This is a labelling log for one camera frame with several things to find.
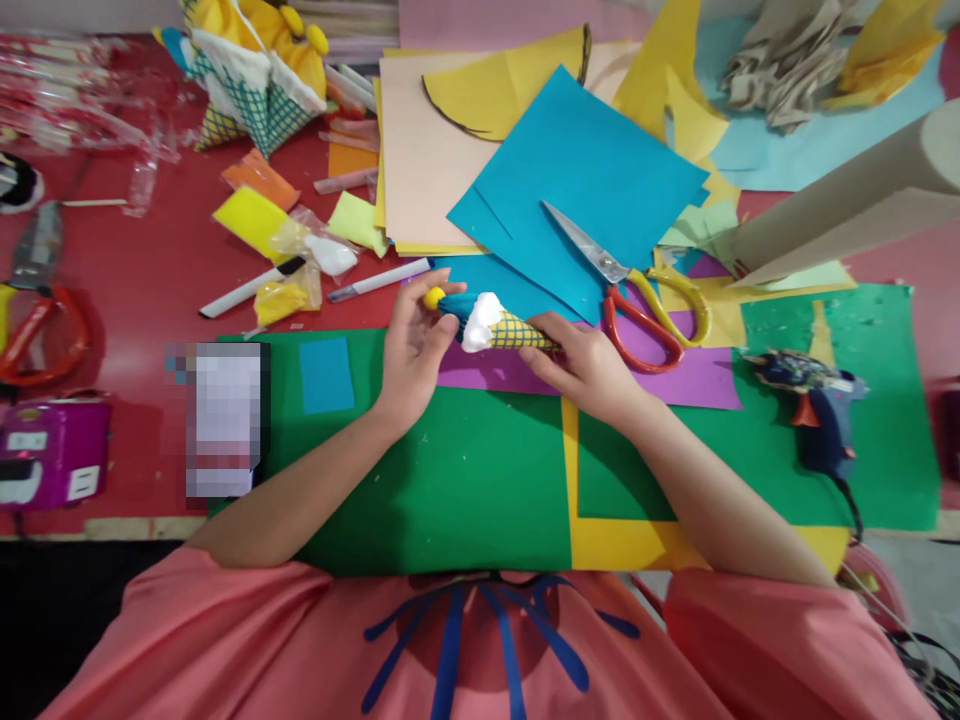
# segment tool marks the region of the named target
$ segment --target cotton ball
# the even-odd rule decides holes
[[[353,250],[336,240],[308,235],[304,244],[313,253],[320,269],[331,277],[343,275],[357,264],[357,256]]]

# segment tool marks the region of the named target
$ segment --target pink shirt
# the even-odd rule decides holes
[[[333,580],[180,549],[41,717],[936,717],[850,592],[689,570],[664,614],[608,573]]]

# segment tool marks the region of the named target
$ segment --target cardboard tube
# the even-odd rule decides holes
[[[734,255],[748,271],[736,285],[777,280],[913,237],[957,217],[960,100],[941,105],[756,219],[729,230]]]

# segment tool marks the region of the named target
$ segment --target scissors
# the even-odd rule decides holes
[[[577,249],[583,253],[584,257],[590,262],[596,271],[610,283],[607,288],[607,296],[603,301],[604,320],[607,329],[607,335],[613,341],[617,351],[623,359],[633,369],[642,373],[659,374],[673,370],[680,361],[683,360],[685,348],[697,347],[703,342],[703,339],[710,332],[710,308],[707,307],[706,300],[697,289],[697,286],[684,277],[666,275],[656,270],[648,270],[641,273],[639,270],[628,269],[618,263],[616,259],[598,245],[589,235],[581,230],[577,225],[562,212],[553,207],[546,200],[541,200],[543,206],[550,212],[560,229],[566,233],[567,237],[576,245]],[[619,285],[622,281],[632,282],[640,295],[647,301],[657,320],[654,320],[643,312],[640,308],[630,303],[620,294]],[[687,338],[673,320],[663,309],[660,298],[650,284],[650,280],[656,280],[664,285],[672,287],[683,295],[690,303],[697,318],[697,332],[692,338]],[[637,360],[624,347],[620,340],[620,333],[617,330],[617,310],[623,311],[624,315],[629,317],[635,323],[646,329],[653,335],[657,341],[667,350],[667,361],[662,365],[651,365],[641,360]]]
[[[13,277],[6,283],[6,288],[35,292],[37,300],[0,355],[0,383],[35,387],[55,382],[72,372],[90,349],[90,329],[73,294],[65,287],[50,284],[62,243],[60,206],[56,202],[45,203],[37,210],[30,227],[13,250]],[[0,294],[4,326],[12,294],[9,289]],[[27,351],[57,311],[64,314],[73,326],[74,334],[66,352],[52,368],[24,370],[21,365]]]

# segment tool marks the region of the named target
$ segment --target hand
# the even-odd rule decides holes
[[[653,402],[653,396],[637,384],[600,330],[578,327],[556,313],[538,315],[528,322],[563,347],[567,363],[563,367],[530,347],[521,348],[520,357],[537,377],[585,413],[625,432],[637,413]]]
[[[437,319],[420,299],[440,287],[447,295],[466,292],[466,283],[446,282],[450,268],[415,278],[400,290],[383,349],[383,388],[371,413],[397,434],[420,419],[437,388],[440,360],[460,327],[456,315]]]

